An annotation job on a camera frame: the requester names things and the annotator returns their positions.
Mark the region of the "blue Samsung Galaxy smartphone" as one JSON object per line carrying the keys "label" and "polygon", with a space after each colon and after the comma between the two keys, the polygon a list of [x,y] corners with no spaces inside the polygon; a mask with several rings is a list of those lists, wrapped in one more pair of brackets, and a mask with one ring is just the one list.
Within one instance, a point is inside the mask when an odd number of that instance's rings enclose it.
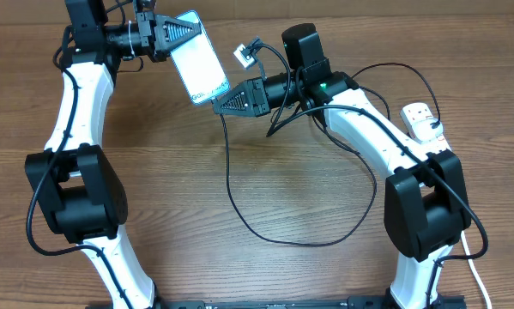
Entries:
{"label": "blue Samsung Galaxy smartphone", "polygon": [[191,10],[179,15],[178,19],[198,23],[202,29],[200,34],[171,54],[191,103],[200,106],[227,92],[230,83],[198,13]]}

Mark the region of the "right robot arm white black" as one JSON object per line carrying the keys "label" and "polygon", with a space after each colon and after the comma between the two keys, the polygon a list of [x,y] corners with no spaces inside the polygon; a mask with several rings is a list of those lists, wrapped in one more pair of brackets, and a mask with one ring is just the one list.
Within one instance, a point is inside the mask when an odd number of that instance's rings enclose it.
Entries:
{"label": "right robot arm white black", "polygon": [[241,82],[212,107],[220,116],[273,115],[270,133],[287,125],[282,112],[309,117],[338,147],[356,155],[383,185],[384,227],[398,250],[396,276],[379,296],[351,296],[351,308],[463,308],[461,296],[437,290],[443,264],[463,239],[473,214],[460,160],[443,126],[423,103],[402,110],[405,129],[371,103],[371,90],[333,71],[316,27],[302,23],[281,36],[285,71]]}

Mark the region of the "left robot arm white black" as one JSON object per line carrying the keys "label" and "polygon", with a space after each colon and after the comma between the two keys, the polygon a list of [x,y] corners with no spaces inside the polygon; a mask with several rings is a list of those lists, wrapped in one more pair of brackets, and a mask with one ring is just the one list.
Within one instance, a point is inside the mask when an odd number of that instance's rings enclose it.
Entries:
{"label": "left robot arm white black", "polygon": [[28,209],[42,212],[50,230],[68,241],[68,252],[88,257],[112,307],[163,308],[126,232],[127,196],[101,147],[103,126],[120,64],[162,62],[201,35],[203,25],[157,15],[152,1],[133,2],[135,21],[117,26],[109,24],[101,1],[69,1],[66,8],[70,24],[52,59],[63,77],[63,98],[51,138],[25,160],[33,189]]}

